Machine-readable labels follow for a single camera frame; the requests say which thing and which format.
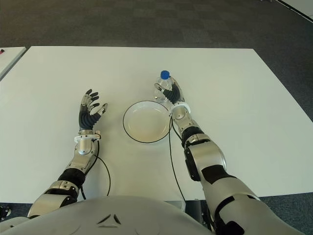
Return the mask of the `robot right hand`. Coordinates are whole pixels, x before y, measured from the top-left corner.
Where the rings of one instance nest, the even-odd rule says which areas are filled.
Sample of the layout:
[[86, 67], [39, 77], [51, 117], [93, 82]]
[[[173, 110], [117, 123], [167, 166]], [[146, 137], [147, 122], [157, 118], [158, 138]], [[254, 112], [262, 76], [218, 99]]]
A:
[[183, 93], [178, 82], [173, 77], [170, 77], [169, 79], [172, 82], [172, 88], [170, 90], [164, 88], [159, 83], [155, 83], [154, 87], [160, 91], [172, 104], [184, 102]]

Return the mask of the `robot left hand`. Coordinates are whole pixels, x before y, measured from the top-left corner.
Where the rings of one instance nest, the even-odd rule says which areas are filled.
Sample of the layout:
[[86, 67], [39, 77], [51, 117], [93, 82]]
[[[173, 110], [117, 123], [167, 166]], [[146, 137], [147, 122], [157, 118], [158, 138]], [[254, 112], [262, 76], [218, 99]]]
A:
[[78, 123], [80, 131], [93, 130], [94, 125], [107, 111], [108, 104], [97, 102], [99, 93], [89, 89], [82, 97], [79, 109]]

